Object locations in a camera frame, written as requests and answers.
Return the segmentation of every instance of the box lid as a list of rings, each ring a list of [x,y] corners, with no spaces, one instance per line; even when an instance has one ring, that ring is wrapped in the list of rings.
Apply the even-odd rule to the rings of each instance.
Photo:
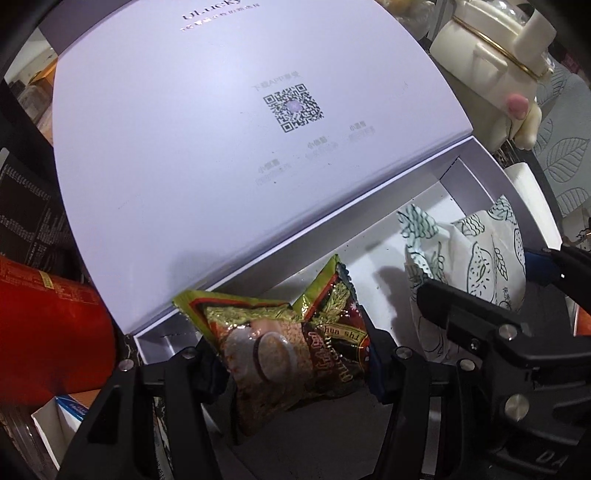
[[[472,127],[372,0],[138,0],[60,57],[57,171],[121,329]]]

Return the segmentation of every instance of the plastic food wrapper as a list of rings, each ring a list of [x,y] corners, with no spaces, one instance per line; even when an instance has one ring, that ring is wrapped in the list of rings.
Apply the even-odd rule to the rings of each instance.
[[[429,0],[376,0],[414,37],[420,40],[429,32],[435,3]]]
[[[398,212],[407,241],[413,320],[430,361],[456,361],[460,347],[421,317],[417,289],[427,278],[442,281],[507,310],[518,311],[525,296],[525,254],[519,225],[502,196],[488,211],[438,223],[415,205]]]
[[[282,411],[363,385],[369,364],[365,312],[336,255],[293,307],[194,290],[174,303],[216,348],[236,382],[235,438],[254,434]]]

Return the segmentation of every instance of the qr code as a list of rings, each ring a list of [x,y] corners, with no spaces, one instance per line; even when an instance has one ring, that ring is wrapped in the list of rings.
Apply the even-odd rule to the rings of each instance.
[[[284,132],[324,118],[316,100],[303,83],[264,97]]]

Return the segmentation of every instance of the pink nose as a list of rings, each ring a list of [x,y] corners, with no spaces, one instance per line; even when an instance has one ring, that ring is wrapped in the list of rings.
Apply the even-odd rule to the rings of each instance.
[[[517,120],[525,120],[530,111],[530,101],[519,93],[512,93],[507,98],[507,109],[509,115]]]

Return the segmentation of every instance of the green and brown snack package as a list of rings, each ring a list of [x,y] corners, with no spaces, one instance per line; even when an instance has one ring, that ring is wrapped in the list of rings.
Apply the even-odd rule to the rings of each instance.
[[[236,383],[240,433],[274,415],[357,390],[369,338],[348,272],[335,255],[294,303],[189,290],[174,304],[216,348]]]

